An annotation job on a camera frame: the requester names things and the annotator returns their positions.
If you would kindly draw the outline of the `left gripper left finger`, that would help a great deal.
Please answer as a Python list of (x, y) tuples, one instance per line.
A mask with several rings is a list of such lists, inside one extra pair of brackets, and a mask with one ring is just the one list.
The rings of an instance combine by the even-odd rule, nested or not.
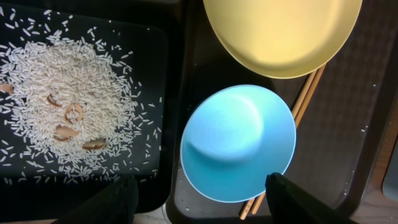
[(133, 175), (122, 176), (54, 223), (132, 223), (138, 202), (137, 180)]

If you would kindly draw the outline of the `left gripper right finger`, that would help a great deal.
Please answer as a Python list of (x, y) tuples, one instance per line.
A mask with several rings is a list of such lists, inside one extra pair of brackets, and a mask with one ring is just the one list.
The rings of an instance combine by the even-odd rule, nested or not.
[(265, 187), (272, 222), (275, 224), (356, 224), (280, 173), (269, 174)]

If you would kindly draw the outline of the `light blue bowl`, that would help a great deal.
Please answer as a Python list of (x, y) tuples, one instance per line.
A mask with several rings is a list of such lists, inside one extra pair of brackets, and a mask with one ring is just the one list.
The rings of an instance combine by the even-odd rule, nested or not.
[(180, 143), (191, 186), (208, 199), (238, 203), (266, 191), (266, 177), (289, 167), (297, 140), (285, 101), (257, 85), (225, 88), (202, 101)]

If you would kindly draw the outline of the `pile of white rice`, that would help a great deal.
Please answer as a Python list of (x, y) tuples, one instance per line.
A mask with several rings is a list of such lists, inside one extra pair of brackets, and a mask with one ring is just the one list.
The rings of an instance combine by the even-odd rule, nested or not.
[(1, 112), (27, 133), (30, 147), (54, 155), (69, 179), (89, 179), (109, 169), (107, 157), (118, 157), (142, 134), (133, 80), (117, 74), (127, 68), (114, 61), (102, 40), (64, 37), (61, 30), (46, 41), (23, 46), (1, 43)]

